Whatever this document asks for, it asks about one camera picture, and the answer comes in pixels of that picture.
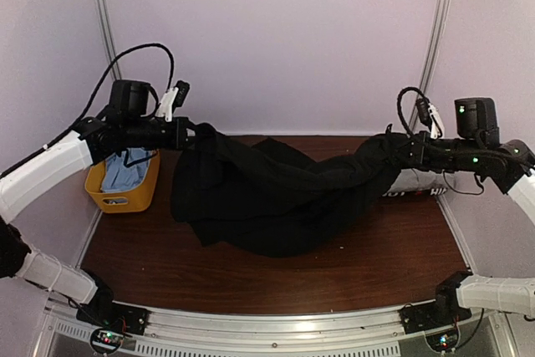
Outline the grey shirt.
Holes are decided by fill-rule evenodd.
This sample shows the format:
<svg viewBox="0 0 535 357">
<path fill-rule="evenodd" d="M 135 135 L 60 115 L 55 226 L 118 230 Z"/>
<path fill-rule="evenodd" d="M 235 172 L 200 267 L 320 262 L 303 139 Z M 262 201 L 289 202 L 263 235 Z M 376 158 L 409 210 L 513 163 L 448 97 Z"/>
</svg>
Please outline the grey shirt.
<svg viewBox="0 0 535 357">
<path fill-rule="evenodd" d="M 428 191 L 434 196 L 443 194 L 454 184 L 455 178 L 449 173 L 443 176 L 432 171 L 404 169 L 390 186 L 388 193 Z"/>
</svg>

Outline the yellow plastic basket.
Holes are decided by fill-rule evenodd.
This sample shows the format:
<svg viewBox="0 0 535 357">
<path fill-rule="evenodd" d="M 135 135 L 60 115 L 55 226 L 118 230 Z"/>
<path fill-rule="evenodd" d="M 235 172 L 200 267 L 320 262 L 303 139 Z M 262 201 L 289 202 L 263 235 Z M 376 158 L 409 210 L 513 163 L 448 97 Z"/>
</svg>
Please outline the yellow plastic basket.
<svg viewBox="0 0 535 357">
<path fill-rule="evenodd" d="M 104 179 L 104 161 L 91 167 L 84 183 L 84 189 L 103 213 L 143 212 L 151 204 L 155 185 L 160 170 L 161 155 L 154 150 L 155 157 L 150 161 L 149 169 L 142 183 L 131 191 L 103 193 L 100 185 Z"/>
</svg>

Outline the black long sleeve shirt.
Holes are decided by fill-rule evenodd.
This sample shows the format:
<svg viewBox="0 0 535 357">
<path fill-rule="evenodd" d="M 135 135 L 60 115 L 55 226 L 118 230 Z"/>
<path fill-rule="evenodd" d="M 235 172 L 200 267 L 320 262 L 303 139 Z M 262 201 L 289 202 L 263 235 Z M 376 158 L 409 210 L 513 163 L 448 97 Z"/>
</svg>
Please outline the black long sleeve shirt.
<svg viewBox="0 0 535 357">
<path fill-rule="evenodd" d="M 270 258 L 288 258 L 352 227 L 392 187 L 410 141 L 371 136 L 355 152 L 314 161 L 266 138 L 245 145 L 207 123 L 176 163 L 171 216 L 203 246 L 226 242 Z"/>
</svg>

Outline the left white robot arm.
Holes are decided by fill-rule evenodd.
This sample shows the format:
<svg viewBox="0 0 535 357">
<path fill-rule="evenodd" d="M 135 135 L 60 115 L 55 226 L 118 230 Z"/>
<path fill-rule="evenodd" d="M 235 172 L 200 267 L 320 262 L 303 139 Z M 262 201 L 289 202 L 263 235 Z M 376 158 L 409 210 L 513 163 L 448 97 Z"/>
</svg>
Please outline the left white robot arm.
<svg viewBox="0 0 535 357">
<path fill-rule="evenodd" d="M 153 113 L 146 112 L 150 84 L 117 80 L 110 102 L 95 117 L 82 118 L 66 135 L 38 150 L 20 166 L 1 175 L 1 275 L 19 277 L 49 292 L 87 305 L 103 327 L 120 320 L 120 308 L 105 297 L 104 285 L 85 271 L 69 266 L 27 244 L 13 220 L 33 201 L 72 175 L 131 148 L 184 150 L 193 124 L 173 115 L 183 105 L 190 85 L 178 81 L 163 95 Z"/>
</svg>

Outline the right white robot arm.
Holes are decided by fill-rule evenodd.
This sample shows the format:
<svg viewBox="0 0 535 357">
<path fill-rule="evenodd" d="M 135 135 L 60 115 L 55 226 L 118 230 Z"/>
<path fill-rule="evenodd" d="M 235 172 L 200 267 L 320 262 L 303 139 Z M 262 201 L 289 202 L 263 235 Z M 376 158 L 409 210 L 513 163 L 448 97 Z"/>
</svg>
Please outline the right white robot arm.
<svg viewBox="0 0 535 357">
<path fill-rule="evenodd" d="M 424 131 L 407 130 L 410 166 L 445 175 L 470 172 L 480 186 L 491 180 L 529 218 L 534 217 L 534 154 L 520 140 L 500 141 L 491 98 L 457 99 L 457 138 L 447 139 L 436 107 L 425 97 L 415 107 Z M 533 278 L 490 278 L 458 272 L 436 288 L 429 306 L 434 324 L 447 324 L 464 309 L 493 309 L 534 320 Z"/>
</svg>

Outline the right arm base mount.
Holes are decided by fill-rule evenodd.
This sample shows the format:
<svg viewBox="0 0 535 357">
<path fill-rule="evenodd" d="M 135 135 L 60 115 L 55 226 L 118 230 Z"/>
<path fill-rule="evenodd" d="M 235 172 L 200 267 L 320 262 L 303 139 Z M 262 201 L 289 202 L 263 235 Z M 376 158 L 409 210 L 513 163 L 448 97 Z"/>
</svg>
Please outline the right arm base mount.
<svg viewBox="0 0 535 357">
<path fill-rule="evenodd" d="M 464 345 L 459 323 L 472 313 L 459 306 L 456 290 L 469 276 L 469 272 L 454 273 L 436 286 L 433 301 L 402 307 L 399 315 L 405 334 L 422 332 L 430 349 L 439 354 L 454 353 Z"/>
</svg>

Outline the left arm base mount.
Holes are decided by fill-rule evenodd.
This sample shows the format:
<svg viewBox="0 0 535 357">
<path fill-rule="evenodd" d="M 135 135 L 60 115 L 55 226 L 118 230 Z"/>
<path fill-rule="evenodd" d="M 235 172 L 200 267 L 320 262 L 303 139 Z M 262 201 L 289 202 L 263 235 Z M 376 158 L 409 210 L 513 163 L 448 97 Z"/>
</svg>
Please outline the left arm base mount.
<svg viewBox="0 0 535 357">
<path fill-rule="evenodd" d="M 84 270 L 95 282 L 97 291 L 87 303 L 67 298 L 76 309 L 76 319 L 95 326 L 89 336 L 89 346 L 98 356 L 117 352 L 133 334 L 145 333 L 149 310 L 115 302 L 112 289 L 95 273 Z"/>
</svg>

